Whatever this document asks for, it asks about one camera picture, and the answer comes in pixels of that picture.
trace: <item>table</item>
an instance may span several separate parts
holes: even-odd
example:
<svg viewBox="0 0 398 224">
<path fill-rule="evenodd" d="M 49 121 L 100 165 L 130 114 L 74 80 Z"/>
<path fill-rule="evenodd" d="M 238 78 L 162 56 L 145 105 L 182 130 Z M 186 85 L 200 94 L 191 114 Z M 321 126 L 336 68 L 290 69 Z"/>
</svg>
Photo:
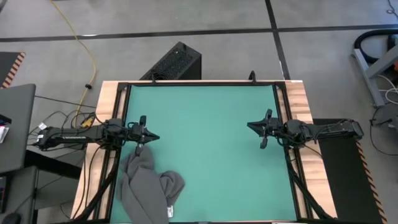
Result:
<svg viewBox="0 0 398 224">
<path fill-rule="evenodd" d="M 35 89 L 34 84 L 28 84 L 0 90 L 0 114 L 12 119 L 0 144 L 0 174 L 24 166 Z"/>
<path fill-rule="evenodd" d="M 151 81 L 106 81 L 103 82 L 101 87 L 101 92 L 99 94 L 99 100 L 97 104 L 96 114 L 98 118 L 102 121 L 106 119 L 110 119 L 112 117 L 115 105 L 118 106 L 117 117 L 121 118 L 123 112 L 123 103 L 117 103 L 116 94 L 118 90 L 119 83 L 150 83 Z M 215 82 L 215 83 L 249 83 L 250 80 L 165 80 L 159 82 L 178 82 L 178 83 L 187 83 L 187 82 Z M 280 80 L 265 80 L 265 82 L 284 82 L 286 86 L 287 98 L 289 100 L 289 107 L 291 111 L 291 115 L 293 119 L 299 119 L 306 123 L 312 123 L 312 116 L 310 112 L 310 108 L 308 106 L 307 96 L 305 94 L 305 89 L 303 82 L 300 80 L 289 80 L 289 81 L 280 81 Z M 122 91 L 120 102 L 124 101 L 126 96 L 125 91 Z M 287 107 L 284 105 L 284 99 L 281 94 L 279 94 L 279 103 L 282 111 L 282 119 L 283 121 L 287 121 L 288 114 L 285 112 Z M 320 153 L 320 149 L 318 145 L 309 142 L 308 145 L 314 149 L 316 149 Z M 97 149 L 97 144 L 89 144 L 87 147 L 85 162 L 89 163 L 91 158 L 93 158 L 93 154 Z M 95 195 L 101 177 L 101 171 L 104 162 L 108 162 L 108 172 L 110 171 L 111 164 L 113 163 L 113 156 L 111 155 L 109 161 L 104 161 L 105 151 L 98 151 L 93 158 L 93 165 L 91 166 L 91 178 L 90 178 L 90 188 L 88 189 L 88 196 L 86 194 L 83 195 L 83 173 L 80 175 L 80 181 L 78 185 L 78 189 L 76 192 L 75 203 L 73 205 L 72 216 L 77 213 L 80 214 L 84 206 L 81 206 L 79 209 L 79 204 L 83 201 L 83 204 L 92 199 Z M 328 179 L 326 176 L 325 166 L 323 165 L 323 161 L 319 158 L 314 152 L 309 149 L 302 148 L 300 150 L 300 157 L 302 161 L 303 173 L 305 176 L 305 180 L 307 183 L 308 190 L 312 193 L 317 202 L 323 207 L 323 209 L 333 217 L 336 217 L 336 210 L 333 203 L 333 198 L 330 192 L 330 186 L 328 183 Z M 89 172 L 89 167 L 86 166 L 85 172 Z M 308 217 L 308 214 L 305 209 L 305 203 L 303 196 L 299 189 L 296 187 L 296 193 L 298 198 L 298 207 L 299 213 L 301 217 Z M 98 218 L 104 218 L 106 215 L 106 204 L 108 202 L 109 189 L 104 193 L 103 199 L 101 201 L 101 205 L 99 206 Z"/>
</svg>

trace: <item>orange and black hazard tape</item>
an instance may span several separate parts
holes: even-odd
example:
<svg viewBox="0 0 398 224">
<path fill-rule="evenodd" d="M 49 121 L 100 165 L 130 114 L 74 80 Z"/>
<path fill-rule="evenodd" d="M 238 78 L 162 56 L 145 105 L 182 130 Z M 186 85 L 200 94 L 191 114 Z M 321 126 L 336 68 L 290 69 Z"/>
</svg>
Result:
<svg viewBox="0 0 398 224">
<path fill-rule="evenodd" d="M 368 168 L 368 163 L 366 162 L 366 158 L 365 158 L 365 155 L 363 153 L 361 144 L 359 142 L 356 142 L 356 147 L 358 148 L 358 152 L 359 152 L 359 155 L 360 155 L 361 160 L 362 160 L 363 168 L 364 168 L 365 173 L 366 173 L 366 175 L 368 177 L 368 182 L 369 182 L 369 185 L 370 185 L 371 190 L 373 192 L 373 197 L 374 197 L 374 200 L 376 202 L 376 206 L 379 209 L 379 214 L 380 214 L 380 217 L 381 217 L 381 221 L 382 221 L 383 224 L 387 224 L 386 214 L 384 213 L 383 205 L 381 204 L 380 199 L 379 199 L 379 195 L 377 194 L 376 186 L 374 185 L 373 178 L 372 178 L 372 175 L 371 175 L 371 171 Z"/>
<path fill-rule="evenodd" d="M 17 75 L 17 71 L 18 68 L 20 67 L 22 61 L 25 58 L 25 53 L 21 52 L 18 57 L 15 59 L 14 64 L 12 65 L 9 73 L 7 74 L 7 77 L 5 79 L 5 81 L 2 83 L 2 85 L 0 86 L 0 88 L 8 88 L 11 85 L 11 82 L 13 81 L 13 79 L 15 78 L 15 76 Z"/>
</svg>

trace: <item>gray cloth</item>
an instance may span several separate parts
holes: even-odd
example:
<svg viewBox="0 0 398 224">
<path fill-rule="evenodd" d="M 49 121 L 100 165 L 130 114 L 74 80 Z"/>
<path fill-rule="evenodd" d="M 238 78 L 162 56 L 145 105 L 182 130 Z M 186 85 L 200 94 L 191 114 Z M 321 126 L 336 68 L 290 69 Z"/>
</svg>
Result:
<svg viewBox="0 0 398 224">
<path fill-rule="evenodd" d="M 167 171 L 156 174 L 154 158 L 146 147 L 140 156 L 134 151 L 122 161 L 123 178 L 118 185 L 118 199 L 133 224 L 169 223 L 167 207 L 175 203 L 185 182 L 180 174 Z"/>
</svg>

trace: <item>green work surface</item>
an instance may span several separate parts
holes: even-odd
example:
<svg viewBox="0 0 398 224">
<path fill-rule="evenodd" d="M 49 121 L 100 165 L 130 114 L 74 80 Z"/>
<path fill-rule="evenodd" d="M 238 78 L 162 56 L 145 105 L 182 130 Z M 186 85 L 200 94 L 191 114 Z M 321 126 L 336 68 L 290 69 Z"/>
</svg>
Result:
<svg viewBox="0 0 398 224">
<path fill-rule="evenodd" d="M 170 222 L 296 219 L 283 147 L 269 138 L 260 149 L 247 127 L 267 109 L 277 117 L 272 86 L 132 87 L 126 123 L 146 115 L 148 130 L 160 136 L 147 145 L 155 171 L 185 180 Z M 135 145 L 127 142 L 121 159 Z M 111 223 L 131 223 L 116 197 Z"/>
</svg>

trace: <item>gray floor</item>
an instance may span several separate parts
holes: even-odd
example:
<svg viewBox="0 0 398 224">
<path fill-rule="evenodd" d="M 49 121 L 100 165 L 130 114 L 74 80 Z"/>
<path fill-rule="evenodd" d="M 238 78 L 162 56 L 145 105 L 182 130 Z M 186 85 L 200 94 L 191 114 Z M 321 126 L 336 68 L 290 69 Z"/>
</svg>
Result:
<svg viewBox="0 0 398 224">
<path fill-rule="evenodd" d="M 357 26 L 396 24 L 386 14 L 386 0 L 271 0 L 278 27 Z M 398 7 L 398 0 L 392 1 Z M 57 1 L 80 35 L 176 30 L 270 28 L 263 0 L 67 0 Z M 379 196 L 390 223 L 398 222 L 397 158 L 382 155 L 370 145 L 369 119 L 372 100 L 350 57 L 355 38 L 366 30 L 280 33 L 291 79 L 304 80 L 314 118 L 351 118 L 364 129 L 361 141 Z M 66 23 L 48 1 L 8 0 L 0 13 L 0 38 L 70 35 Z M 103 80 L 140 78 L 168 49 L 185 42 L 203 54 L 203 79 L 247 79 L 255 70 L 261 79 L 283 79 L 272 33 L 187 35 L 126 39 L 85 40 L 98 64 L 94 88 L 85 101 L 96 105 Z M 378 56 L 385 46 L 380 39 L 365 43 Z M 75 41 L 6 42 L 0 51 L 23 51 L 26 58 L 12 85 L 35 83 L 37 94 L 78 103 L 92 73 L 91 61 Z M 75 110 L 65 105 L 35 99 L 31 126 L 38 125 L 56 110 Z M 59 126 L 62 117 L 48 124 Z M 380 149 L 398 153 L 396 133 L 375 129 Z M 52 157 L 71 149 L 46 154 Z M 63 160 L 76 163 L 82 153 Z M 41 174 L 40 184 L 56 178 Z M 63 179 L 39 193 L 39 224 L 66 220 L 76 181 Z"/>
</svg>

